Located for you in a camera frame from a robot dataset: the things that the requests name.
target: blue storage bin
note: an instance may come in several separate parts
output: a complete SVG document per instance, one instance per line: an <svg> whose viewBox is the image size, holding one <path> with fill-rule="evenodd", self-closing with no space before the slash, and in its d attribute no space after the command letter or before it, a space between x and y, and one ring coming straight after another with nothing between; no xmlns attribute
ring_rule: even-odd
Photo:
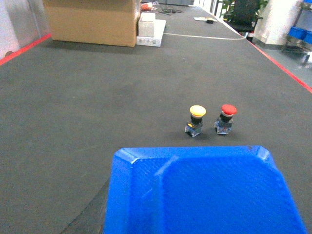
<svg viewBox="0 0 312 234"><path fill-rule="evenodd" d="M304 42L312 44L312 32L307 33L306 37L304 38Z"/></svg>
<svg viewBox="0 0 312 234"><path fill-rule="evenodd" d="M306 234L261 146L125 148L113 157L104 234Z"/></svg>
<svg viewBox="0 0 312 234"><path fill-rule="evenodd" d="M304 37L306 36L307 34L307 31L306 30L303 30L301 28L296 28L296 27L291 27L288 35L289 36L292 36L294 38L298 38L300 40L303 40Z"/></svg>

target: floor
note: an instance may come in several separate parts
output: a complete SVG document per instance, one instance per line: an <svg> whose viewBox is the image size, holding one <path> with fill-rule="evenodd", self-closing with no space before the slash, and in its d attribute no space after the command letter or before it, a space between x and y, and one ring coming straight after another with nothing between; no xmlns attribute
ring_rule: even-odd
<svg viewBox="0 0 312 234"><path fill-rule="evenodd" d="M307 59L307 53L268 50L260 47L267 55L275 59L300 80L312 87L312 56Z"/></svg>

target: dark gray tabletop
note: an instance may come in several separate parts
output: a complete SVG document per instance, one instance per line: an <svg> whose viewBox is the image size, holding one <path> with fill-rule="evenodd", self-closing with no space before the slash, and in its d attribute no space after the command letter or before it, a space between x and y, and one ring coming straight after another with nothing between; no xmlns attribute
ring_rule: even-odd
<svg viewBox="0 0 312 234"><path fill-rule="evenodd" d="M158 14L166 33L238 39L200 8ZM262 145L312 230L312 95L246 40L165 34L160 48L47 41L0 67L0 233L59 233L123 147ZM233 131L213 129L235 105ZM190 106L204 133L184 133Z"/></svg>

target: black office chair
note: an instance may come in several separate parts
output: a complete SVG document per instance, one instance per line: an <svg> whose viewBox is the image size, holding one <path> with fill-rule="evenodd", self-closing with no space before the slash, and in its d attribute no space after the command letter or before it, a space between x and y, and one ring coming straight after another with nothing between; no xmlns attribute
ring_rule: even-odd
<svg viewBox="0 0 312 234"><path fill-rule="evenodd" d="M252 32L261 17L256 15L260 0L235 0L232 11L224 14L226 22L236 31Z"/></svg>

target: metal shelf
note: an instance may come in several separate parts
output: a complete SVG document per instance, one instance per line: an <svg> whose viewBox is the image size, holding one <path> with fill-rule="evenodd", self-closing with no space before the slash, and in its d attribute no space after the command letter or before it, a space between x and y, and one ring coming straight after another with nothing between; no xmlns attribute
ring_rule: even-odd
<svg viewBox="0 0 312 234"><path fill-rule="evenodd" d="M312 11L312 3L302 2L300 8L304 11Z"/></svg>
<svg viewBox="0 0 312 234"><path fill-rule="evenodd" d="M312 51L312 44L307 43L303 40L300 40L298 38L294 38L292 36L287 35L286 40L290 43L295 44L296 46L300 47L301 49L304 49L306 51Z"/></svg>

